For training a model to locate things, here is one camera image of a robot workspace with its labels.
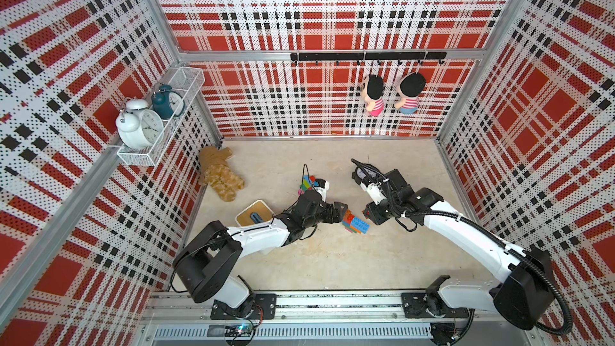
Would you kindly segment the doll with pink stripes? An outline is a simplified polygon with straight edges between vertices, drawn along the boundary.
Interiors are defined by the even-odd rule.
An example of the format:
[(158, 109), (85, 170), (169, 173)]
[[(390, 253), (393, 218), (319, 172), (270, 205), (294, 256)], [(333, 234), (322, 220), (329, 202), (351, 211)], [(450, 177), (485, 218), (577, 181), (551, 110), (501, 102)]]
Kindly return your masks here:
[(371, 117), (378, 117), (384, 110), (384, 80), (377, 75), (367, 75), (363, 79), (360, 97)]

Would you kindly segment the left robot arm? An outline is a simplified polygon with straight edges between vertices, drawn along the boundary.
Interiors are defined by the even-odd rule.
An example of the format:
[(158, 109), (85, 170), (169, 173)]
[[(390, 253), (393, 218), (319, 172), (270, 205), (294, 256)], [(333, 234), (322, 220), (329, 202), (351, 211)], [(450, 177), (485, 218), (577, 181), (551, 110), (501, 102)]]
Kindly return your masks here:
[(339, 224), (348, 211), (347, 204), (326, 203), (319, 192), (309, 190), (263, 223), (227, 227), (212, 221), (176, 256), (173, 272), (196, 304), (213, 300), (230, 317), (248, 318), (257, 309), (256, 293), (232, 275), (238, 260), (295, 243), (319, 224)]

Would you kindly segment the white alarm clock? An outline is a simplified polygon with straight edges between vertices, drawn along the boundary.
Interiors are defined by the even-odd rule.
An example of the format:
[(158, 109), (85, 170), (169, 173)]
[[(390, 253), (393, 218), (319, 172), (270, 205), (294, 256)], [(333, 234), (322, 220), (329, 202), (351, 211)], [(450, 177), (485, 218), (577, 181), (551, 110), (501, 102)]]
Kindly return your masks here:
[(163, 120), (145, 99), (128, 99), (115, 120), (122, 142), (132, 150), (152, 147), (163, 133)]

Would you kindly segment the black round table clock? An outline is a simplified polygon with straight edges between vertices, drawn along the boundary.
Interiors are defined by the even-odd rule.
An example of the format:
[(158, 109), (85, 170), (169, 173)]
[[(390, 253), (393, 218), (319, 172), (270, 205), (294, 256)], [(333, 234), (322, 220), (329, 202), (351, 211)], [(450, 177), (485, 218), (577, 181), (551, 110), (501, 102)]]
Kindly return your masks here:
[(368, 176), (366, 176), (363, 170), (359, 167), (356, 167), (354, 172), (352, 173), (352, 179), (359, 186), (364, 185), (365, 187), (367, 187), (370, 184)]

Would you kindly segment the brown teddy bear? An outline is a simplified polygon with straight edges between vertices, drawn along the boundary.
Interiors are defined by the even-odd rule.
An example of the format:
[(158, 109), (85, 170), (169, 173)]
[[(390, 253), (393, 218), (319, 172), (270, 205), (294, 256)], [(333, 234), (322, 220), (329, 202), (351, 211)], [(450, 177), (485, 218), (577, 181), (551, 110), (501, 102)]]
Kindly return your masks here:
[(243, 178), (235, 174), (227, 161), (232, 158), (233, 151), (229, 147), (219, 149), (214, 146), (203, 147), (199, 154), (199, 183), (211, 188), (224, 202), (232, 202), (236, 193), (244, 189)]

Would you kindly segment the white tray with wood lid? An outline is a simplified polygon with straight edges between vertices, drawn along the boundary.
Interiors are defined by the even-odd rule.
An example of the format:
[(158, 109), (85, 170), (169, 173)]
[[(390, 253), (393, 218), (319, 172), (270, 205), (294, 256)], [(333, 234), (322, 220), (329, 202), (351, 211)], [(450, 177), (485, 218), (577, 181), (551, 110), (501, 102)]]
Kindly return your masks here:
[(267, 222), (273, 217), (272, 209), (263, 200), (256, 200), (235, 217), (235, 222), (241, 227), (247, 227)]

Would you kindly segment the orange block front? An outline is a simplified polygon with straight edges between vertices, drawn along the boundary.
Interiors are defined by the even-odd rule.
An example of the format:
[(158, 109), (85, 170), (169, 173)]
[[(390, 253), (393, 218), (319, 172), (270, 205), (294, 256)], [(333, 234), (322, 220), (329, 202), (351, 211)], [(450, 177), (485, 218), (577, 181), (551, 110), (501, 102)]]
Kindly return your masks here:
[(354, 215), (350, 211), (346, 211), (344, 214), (344, 218), (342, 220), (342, 224), (346, 227), (350, 227), (352, 221), (354, 220)]

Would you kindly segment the doll with blue shorts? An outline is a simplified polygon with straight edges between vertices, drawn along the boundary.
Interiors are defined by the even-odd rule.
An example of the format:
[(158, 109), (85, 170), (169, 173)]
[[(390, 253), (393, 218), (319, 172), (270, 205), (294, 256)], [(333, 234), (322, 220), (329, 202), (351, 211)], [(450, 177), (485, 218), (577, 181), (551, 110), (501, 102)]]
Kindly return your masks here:
[(419, 105), (419, 95), (424, 91), (426, 78), (419, 72), (406, 75), (397, 85), (397, 93), (400, 100), (394, 107), (403, 115), (415, 113)]

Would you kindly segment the teal alarm clock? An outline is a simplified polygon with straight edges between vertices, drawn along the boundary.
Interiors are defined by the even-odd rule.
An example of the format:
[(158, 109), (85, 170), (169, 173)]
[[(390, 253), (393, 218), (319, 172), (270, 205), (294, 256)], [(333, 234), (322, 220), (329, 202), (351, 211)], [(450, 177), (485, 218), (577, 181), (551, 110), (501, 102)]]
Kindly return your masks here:
[(180, 117), (184, 113), (184, 109), (183, 96), (168, 84), (160, 85), (158, 90), (152, 95), (152, 110), (161, 119), (170, 120)]

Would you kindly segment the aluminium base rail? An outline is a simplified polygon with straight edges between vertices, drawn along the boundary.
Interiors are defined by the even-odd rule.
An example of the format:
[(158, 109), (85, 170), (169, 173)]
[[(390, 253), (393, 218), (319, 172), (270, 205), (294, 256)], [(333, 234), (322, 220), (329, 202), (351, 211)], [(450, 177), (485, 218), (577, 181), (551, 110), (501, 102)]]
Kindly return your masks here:
[[(421, 290), (258, 292), (248, 320), (261, 322), (249, 345), (546, 345), (536, 330), (523, 331), (495, 312), (423, 312)], [(207, 337), (210, 325), (230, 325), (214, 301), (196, 304), (187, 294), (155, 294), (143, 313), (137, 345), (226, 345)]]

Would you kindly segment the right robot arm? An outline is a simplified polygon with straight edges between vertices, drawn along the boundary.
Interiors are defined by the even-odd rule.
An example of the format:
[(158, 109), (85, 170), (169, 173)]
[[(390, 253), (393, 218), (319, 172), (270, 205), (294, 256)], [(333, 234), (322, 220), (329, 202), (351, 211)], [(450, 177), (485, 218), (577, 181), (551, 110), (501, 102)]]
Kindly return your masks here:
[(427, 187), (413, 190), (397, 169), (383, 173), (369, 163), (352, 163), (356, 166), (352, 179), (372, 200), (363, 214), (373, 224), (412, 221), (454, 243), (492, 275), (473, 281), (438, 277), (425, 290), (423, 312), (435, 318), (453, 309), (497, 312), (522, 330), (537, 328), (554, 336), (571, 333), (573, 314), (557, 287), (547, 252), (525, 250), (498, 237)]

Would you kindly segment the black hook rail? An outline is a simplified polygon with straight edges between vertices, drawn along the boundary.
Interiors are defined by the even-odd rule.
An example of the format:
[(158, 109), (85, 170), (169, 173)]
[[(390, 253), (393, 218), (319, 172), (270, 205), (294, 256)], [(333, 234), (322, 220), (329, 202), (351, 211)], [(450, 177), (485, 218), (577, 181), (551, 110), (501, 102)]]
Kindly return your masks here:
[(447, 59), (444, 51), (410, 52), (350, 52), (350, 53), (291, 53), (292, 62), (363, 62), (363, 61), (417, 61)]

